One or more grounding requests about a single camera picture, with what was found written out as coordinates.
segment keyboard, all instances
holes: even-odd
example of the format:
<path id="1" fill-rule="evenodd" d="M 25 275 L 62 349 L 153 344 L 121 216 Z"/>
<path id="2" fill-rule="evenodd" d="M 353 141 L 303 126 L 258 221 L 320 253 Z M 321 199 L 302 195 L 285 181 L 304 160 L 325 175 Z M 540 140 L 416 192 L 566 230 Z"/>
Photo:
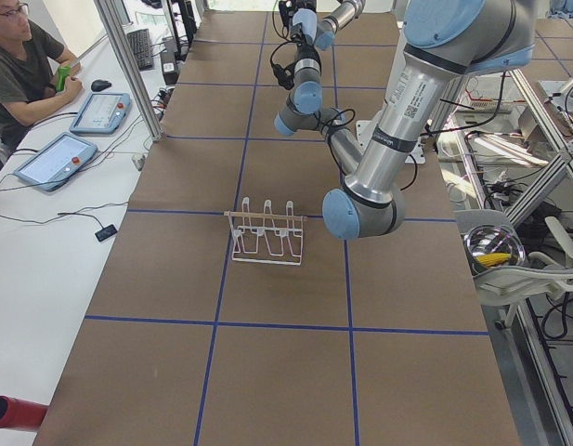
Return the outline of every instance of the keyboard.
<path id="1" fill-rule="evenodd" d="M 126 34 L 131 51 L 136 57 L 137 67 L 147 70 L 154 66 L 152 61 L 152 48 L 150 46 L 150 33 L 147 29 L 131 31 Z"/>

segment white desk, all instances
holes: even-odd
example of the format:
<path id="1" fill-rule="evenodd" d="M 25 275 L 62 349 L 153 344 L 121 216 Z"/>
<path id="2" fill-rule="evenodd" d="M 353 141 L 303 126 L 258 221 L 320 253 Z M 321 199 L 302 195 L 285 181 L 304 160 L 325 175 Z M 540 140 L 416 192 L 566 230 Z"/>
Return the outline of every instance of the white desk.
<path id="1" fill-rule="evenodd" d="M 77 112 L 95 79 L 112 82 L 106 91 L 130 93 L 108 39 L 83 58 L 82 66 L 78 77 L 85 91 L 59 112 Z M 155 58 L 153 70 L 141 73 L 153 98 L 164 86 L 159 59 Z M 87 139 L 106 150 L 138 117 L 139 110 L 133 106 L 115 134 Z M 38 126 L 20 148 L 42 148 L 67 131 L 72 119 L 56 118 Z M 111 157 L 55 192 L 34 188 L 0 192 L 0 214 L 43 221 L 57 212 L 126 202 L 139 177 L 131 157 L 146 151 L 144 141 L 146 147 L 150 145 L 147 138 L 146 126 L 138 124 Z M 12 156 L 0 180 L 28 156 L 28 152 Z M 10 176 L 0 189 L 17 186 L 23 183 Z M 104 226 L 114 224 L 118 229 L 125 208 L 108 207 L 89 213 Z M 43 404 L 51 401 L 114 240 L 99 243 L 94 235 L 99 229 L 95 220 L 84 216 L 68 216 L 40 226 L 0 218 L 0 395 Z M 33 433 L 0 429 L 0 446 L 26 446 L 33 439 Z"/>

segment red cylinder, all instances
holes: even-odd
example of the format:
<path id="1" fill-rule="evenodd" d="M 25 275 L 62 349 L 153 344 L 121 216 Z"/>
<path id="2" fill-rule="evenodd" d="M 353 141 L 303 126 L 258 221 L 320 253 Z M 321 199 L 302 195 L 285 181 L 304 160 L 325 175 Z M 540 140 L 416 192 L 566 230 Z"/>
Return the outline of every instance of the red cylinder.
<path id="1" fill-rule="evenodd" d="M 37 402 L 0 396 L 0 427 L 36 432 L 47 408 Z"/>

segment blue-framed tablet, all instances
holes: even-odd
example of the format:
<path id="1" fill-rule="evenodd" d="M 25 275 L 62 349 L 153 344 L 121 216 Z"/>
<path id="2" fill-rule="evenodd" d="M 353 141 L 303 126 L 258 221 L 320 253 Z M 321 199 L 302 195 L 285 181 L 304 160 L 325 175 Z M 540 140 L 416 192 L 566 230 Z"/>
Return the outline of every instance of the blue-framed tablet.
<path id="1" fill-rule="evenodd" d="M 71 133 L 62 133 L 14 171 L 14 175 L 39 189 L 60 188 L 94 156 L 97 146 Z"/>
<path id="2" fill-rule="evenodd" d="M 75 135 L 110 135 L 131 108 L 127 93 L 91 93 L 72 122 Z"/>

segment black mouse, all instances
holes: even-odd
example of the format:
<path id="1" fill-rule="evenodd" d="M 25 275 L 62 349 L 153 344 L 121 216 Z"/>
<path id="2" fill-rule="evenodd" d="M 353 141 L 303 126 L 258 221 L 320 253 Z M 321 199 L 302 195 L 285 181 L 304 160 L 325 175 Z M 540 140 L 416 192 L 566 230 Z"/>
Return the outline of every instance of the black mouse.
<path id="1" fill-rule="evenodd" d="M 92 91 L 102 91 L 109 88 L 112 84 L 109 81 L 105 81 L 104 79 L 97 79 L 92 83 Z"/>

